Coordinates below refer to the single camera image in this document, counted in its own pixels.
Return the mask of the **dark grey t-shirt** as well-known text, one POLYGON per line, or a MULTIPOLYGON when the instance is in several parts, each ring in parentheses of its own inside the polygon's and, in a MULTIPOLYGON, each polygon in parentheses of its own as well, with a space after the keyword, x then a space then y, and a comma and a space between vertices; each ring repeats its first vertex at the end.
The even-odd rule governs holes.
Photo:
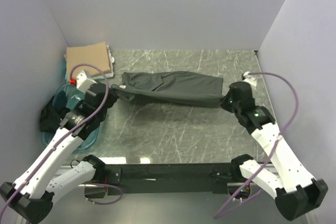
POLYGON ((223 98, 223 78, 196 72, 124 72, 121 84, 111 89, 120 99, 133 102, 169 102, 180 105, 216 108, 223 98))

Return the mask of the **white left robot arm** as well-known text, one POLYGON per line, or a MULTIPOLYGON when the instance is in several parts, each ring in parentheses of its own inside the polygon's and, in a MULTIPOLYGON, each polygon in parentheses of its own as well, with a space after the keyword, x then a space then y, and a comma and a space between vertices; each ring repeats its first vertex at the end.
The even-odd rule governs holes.
POLYGON ((107 110, 118 99, 104 83, 87 87, 78 85, 77 88, 84 92, 84 99, 65 115, 41 155, 14 182, 1 185, 5 205, 28 223, 44 220, 53 205, 78 185, 86 182, 103 184, 108 180, 105 163, 93 155, 84 157, 74 168, 55 176, 67 157, 105 120, 107 110))

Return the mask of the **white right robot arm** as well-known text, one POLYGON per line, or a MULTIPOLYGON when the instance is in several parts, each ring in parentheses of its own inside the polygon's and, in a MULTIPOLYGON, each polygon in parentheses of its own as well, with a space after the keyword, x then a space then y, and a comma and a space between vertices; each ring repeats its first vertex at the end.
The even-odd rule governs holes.
POLYGON ((245 81, 232 83, 221 107, 237 117, 277 171, 270 172, 244 154, 232 160, 232 179, 254 182, 275 200, 278 211, 289 221, 320 207, 328 192, 327 183, 316 179, 299 161, 268 109, 255 104, 251 85, 245 81))

